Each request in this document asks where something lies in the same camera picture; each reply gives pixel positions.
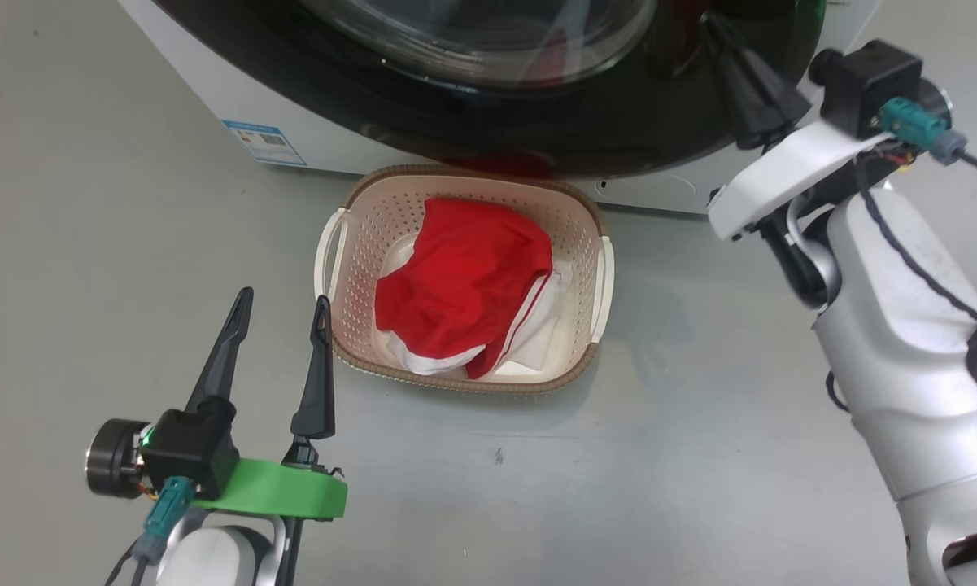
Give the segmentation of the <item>washing machine glass door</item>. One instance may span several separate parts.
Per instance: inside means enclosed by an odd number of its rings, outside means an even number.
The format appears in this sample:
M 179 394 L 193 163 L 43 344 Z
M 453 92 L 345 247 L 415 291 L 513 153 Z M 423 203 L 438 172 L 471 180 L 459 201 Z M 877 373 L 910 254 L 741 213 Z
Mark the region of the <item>washing machine glass door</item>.
M 377 143 L 537 178 L 634 175 L 733 141 L 715 12 L 789 81 L 824 0 L 155 0 L 195 40 Z

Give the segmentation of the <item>blue energy label sticker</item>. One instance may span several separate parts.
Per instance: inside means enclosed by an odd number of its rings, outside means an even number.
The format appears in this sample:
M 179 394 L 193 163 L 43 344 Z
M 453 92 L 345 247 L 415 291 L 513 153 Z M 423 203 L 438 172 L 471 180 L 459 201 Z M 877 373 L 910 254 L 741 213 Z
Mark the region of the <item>blue energy label sticker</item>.
M 308 166 L 277 127 L 229 120 L 221 120 L 221 123 L 258 162 L 298 168 Z

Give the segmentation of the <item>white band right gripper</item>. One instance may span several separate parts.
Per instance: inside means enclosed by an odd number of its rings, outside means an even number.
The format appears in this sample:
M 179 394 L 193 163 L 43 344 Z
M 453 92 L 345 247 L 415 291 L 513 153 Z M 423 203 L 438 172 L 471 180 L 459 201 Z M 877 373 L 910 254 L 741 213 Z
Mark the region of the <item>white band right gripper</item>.
M 796 85 L 718 12 L 704 13 L 704 48 L 739 149 L 786 136 L 810 110 L 810 101 Z M 833 253 L 804 236 L 798 218 L 820 181 L 890 137 L 852 138 L 826 121 L 793 131 L 712 197 L 712 230 L 722 240 L 759 233 L 801 303 L 827 310 L 840 290 L 841 273 Z

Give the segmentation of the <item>white front-load washing machine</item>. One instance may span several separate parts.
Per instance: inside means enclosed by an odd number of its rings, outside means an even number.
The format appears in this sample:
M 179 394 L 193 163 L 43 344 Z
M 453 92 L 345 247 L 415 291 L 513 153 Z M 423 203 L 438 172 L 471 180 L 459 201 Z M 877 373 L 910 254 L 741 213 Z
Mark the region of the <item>white front-load washing machine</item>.
M 277 127 L 308 164 L 306 168 L 366 174 L 388 164 L 439 162 L 377 143 L 292 103 L 195 40 L 180 25 L 173 23 L 157 7 L 155 0 L 120 0 L 120 4 L 220 122 L 229 120 Z M 822 34 L 811 59 L 823 49 L 853 47 L 879 4 L 881 0 L 824 0 L 826 12 Z M 808 100 L 817 100 L 818 90 L 805 79 L 805 73 L 801 79 L 792 82 L 797 83 Z M 611 205 L 703 215 L 711 190 L 721 186 L 752 160 L 751 153 L 740 150 L 733 134 L 732 137 L 729 145 L 711 155 L 641 174 L 520 178 L 571 181 L 591 197 Z

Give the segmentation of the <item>red and white garment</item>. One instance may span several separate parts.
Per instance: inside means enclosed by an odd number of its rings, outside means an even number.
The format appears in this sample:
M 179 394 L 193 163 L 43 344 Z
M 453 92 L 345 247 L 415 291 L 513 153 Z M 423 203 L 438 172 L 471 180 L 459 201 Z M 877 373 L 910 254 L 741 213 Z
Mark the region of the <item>red and white garment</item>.
M 405 260 L 377 281 L 374 325 L 413 374 L 541 374 L 573 280 L 527 216 L 432 198 Z

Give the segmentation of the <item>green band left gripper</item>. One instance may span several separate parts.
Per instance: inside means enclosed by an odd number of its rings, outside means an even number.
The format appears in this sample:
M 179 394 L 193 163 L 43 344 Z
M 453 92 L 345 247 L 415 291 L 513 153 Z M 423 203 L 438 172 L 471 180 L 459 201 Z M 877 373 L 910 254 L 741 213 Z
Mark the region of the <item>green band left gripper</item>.
M 238 350 L 249 334 L 254 289 L 238 291 L 209 353 L 185 411 L 197 413 L 208 397 L 230 400 Z M 182 476 L 170 483 L 169 497 L 153 488 L 139 448 L 155 424 L 110 419 L 102 424 L 85 452 L 85 481 L 98 496 L 138 498 L 147 496 L 158 511 L 198 507 L 208 511 L 261 517 L 287 517 L 311 522 L 331 522 L 346 513 L 348 486 L 335 474 L 304 470 L 290 465 L 316 465 L 313 443 L 335 435 L 334 350 L 329 298 L 316 300 L 310 331 L 311 359 L 298 409 L 290 422 L 292 443 L 285 464 L 243 457 L 221 498 L 197 498 L 194 485 Z

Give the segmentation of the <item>cream perforated laundry basket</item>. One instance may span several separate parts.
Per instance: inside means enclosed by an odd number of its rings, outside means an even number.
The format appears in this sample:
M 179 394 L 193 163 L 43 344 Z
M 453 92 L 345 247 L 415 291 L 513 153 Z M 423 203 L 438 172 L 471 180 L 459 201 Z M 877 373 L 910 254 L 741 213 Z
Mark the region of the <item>cream perforated laundry basket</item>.
M 528 216 L 570 264 L 543 370 L 424 376 L 403 370 L 374 326 L 377 280 L 399 267 L 424 224 L 425 201 L 462 198 L 495 203 Z M 426 388 L 497 396 L 542 396 L 569 385 L 590 367 L 608 321 L 615 259 L 600 209 L 576 186 L 558 181 L 506 181 L 438 164 L 397 164 L 363 177 L 329 218 L 316 250 L 313 288 L 332 305 L 333 348 L 355 370 Z

